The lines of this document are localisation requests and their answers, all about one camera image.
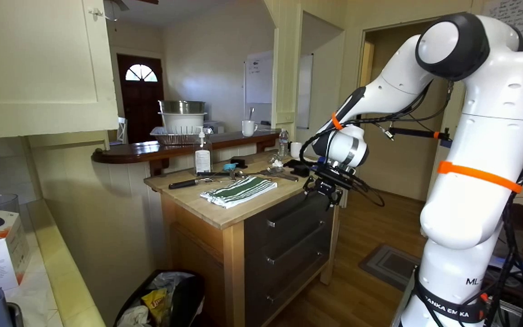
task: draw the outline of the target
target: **drawer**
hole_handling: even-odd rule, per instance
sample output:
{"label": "drawer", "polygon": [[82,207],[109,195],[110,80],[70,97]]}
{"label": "drawer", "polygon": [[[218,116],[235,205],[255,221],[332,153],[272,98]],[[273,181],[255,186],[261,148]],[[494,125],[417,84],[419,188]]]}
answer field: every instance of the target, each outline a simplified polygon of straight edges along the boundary
{"label": "drawer", "polygon": [[306,258],[299,272],[285,278],[272,288],[245,295],[245,325],[259,327],[267,321],[328,261],[328,252]]}
{"label": "drawer", "polygon": [[293,229],[245,257],[245,292],[268,292],[330,253],[332,217]]}
{"label": "drawer", "polygon": [[302,192],[285,201],[245,219],[245,253],[258,250],[279,236],[292,232],[293,228],[309,227],[321,219],[332,217],[331,208],[326,211],[328,199],[318,193]]}

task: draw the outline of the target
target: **white cup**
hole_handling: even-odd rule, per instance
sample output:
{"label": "white cup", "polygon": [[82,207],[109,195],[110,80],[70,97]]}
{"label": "white cup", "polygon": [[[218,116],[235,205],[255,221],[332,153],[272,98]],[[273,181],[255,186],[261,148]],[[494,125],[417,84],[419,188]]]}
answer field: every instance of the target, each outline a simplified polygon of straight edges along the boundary
{"label": "white cup", "polygon": [[292,158],[299,160],[300,159],[300,150],[301,150],[300,142],[290,143],[290,155],[292,155]]}
{"label": "white cup", "polygon": [[253,120],[244,120],[241,122],[241,133],[243,136],[252,136],[257,130],[257,124]]}

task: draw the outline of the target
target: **dish towel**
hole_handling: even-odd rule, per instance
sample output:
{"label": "dish towel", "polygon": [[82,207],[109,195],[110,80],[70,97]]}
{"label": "dish towel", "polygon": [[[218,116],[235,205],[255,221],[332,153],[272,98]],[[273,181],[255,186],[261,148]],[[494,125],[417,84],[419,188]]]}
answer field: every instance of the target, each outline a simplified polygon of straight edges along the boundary
{"label": "dish towel", "polygon": [[247,176],[245,179],[238,180],[225,188],[205,191],[201,193],[201,197],[229,209],[277,187],[278,183],[276,182],[270,182],[256,176]]}

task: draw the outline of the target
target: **tile backsplash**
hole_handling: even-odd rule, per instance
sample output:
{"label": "tile backsplash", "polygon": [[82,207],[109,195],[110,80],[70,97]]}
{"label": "tile backsplash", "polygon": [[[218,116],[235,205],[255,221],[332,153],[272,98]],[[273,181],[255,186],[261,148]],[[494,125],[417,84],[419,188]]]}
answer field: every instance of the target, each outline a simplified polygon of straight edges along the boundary
{"label": "tile backsplash", "polygon": [[15,193],[20,203],[36,200],[25,156],[21,138],[0,139],[0,193]]}

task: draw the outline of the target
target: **upper cabinet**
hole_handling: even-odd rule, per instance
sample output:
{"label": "upper cabinet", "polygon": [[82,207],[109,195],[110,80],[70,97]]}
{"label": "upper cabinet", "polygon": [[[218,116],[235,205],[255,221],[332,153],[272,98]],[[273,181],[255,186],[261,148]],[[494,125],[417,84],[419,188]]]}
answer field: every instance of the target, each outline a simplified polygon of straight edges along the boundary
{"label": "upper cabinet", "polygon": [[116,129],[102,0],[0,0],[0,137]]}

